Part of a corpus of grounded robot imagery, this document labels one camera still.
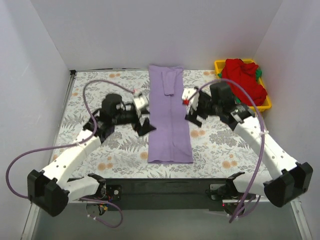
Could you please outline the purple t shirt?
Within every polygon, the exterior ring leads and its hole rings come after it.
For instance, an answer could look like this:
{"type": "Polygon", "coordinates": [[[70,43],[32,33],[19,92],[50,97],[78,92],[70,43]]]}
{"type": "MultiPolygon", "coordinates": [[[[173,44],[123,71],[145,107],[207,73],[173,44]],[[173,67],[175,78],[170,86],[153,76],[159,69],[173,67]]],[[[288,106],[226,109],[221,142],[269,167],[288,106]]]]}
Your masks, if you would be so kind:
{"type": "Polygon", "coordinates": [[[183,105],[181,66],[150,65],[149,119],[156,130],[148,136],[148,162],[151,164],[192,164],[190,129],[183,105]]]}

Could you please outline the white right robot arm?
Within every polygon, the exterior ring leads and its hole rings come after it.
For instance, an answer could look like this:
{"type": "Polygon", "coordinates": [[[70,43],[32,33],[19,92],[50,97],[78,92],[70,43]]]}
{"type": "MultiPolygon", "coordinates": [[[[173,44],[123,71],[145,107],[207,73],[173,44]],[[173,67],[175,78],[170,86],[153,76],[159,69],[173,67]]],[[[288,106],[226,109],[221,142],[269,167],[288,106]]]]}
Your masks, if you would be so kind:
{"type": "Polygon", "coordinates": [[[224,79],[211,84],[210,94],[198,87],[185,88],[181,97],[183,104],[189,107],[185,119],[201,127],[198,117],[204,120],[209,116],[219,117],[257,154],[257,165],[264,164],[270,177],[259,176],[256,171],[248,176],[240,171],[229,176],[225,185],[212,194],[232,199],[260,195],[280,208],[308,190],[313,168],[286,153],[265,129],[261,116],[246,104],[236,102],[228,83],[229,80],[224,79]]]}

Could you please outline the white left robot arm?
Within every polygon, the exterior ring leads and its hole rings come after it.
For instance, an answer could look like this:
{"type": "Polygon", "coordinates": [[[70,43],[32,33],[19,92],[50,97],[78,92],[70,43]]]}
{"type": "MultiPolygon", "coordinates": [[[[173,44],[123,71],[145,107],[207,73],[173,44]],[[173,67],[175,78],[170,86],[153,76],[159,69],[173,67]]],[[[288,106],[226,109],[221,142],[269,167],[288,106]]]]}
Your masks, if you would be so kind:
{"type": "Polygon", "coordinates": [[[78,180],[70,181],[74,170],[115,131],[119,125],[132,126],[138,136],[144,136],[156,128],[142,115],[149,113],[149,101],[142,93],[135,93],[133,101],[124,103],[121,95],[110,93],[105,96],[101,108],[83,126],[74,143],[52,163],[41,171],[32,170],[27,176],[28,199],[47,212],[58,216],[68,203],[91,196],[101,200],[106,196],[106,180],[90,173],[78,180]]]}

